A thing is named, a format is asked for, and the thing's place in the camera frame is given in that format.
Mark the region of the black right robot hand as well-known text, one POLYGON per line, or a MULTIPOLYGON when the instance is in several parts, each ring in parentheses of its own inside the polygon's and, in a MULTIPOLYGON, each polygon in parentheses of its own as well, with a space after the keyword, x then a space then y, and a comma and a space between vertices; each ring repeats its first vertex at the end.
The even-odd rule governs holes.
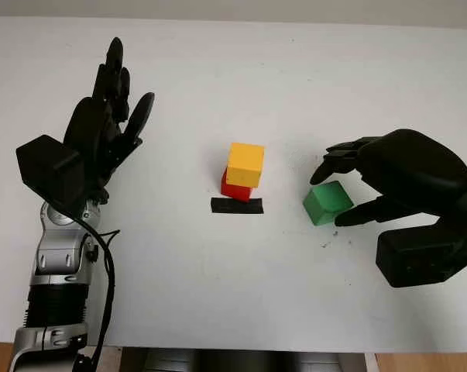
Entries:
POLYGON ((467 223, 467 166, 452 150, 412 129, 330 146, 310 179, 359 172, 379 197, 340 214, 337 226, 386 222, 419 213, 467 223))

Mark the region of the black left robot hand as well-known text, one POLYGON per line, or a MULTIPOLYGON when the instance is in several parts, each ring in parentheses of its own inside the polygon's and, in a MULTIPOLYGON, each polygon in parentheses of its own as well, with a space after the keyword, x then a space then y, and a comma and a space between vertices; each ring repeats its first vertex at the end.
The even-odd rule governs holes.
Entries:
POLYGON ((105 186, 113 173, 143 142, 139 135, 155 98, 147 92, 129 110, 130 74, 122 63, 123 44, 116 37, 98 66, 92 95, 77 104, 64 135, 64 144, 84 161, 84 193, 102 205, 108 202, 105 186))

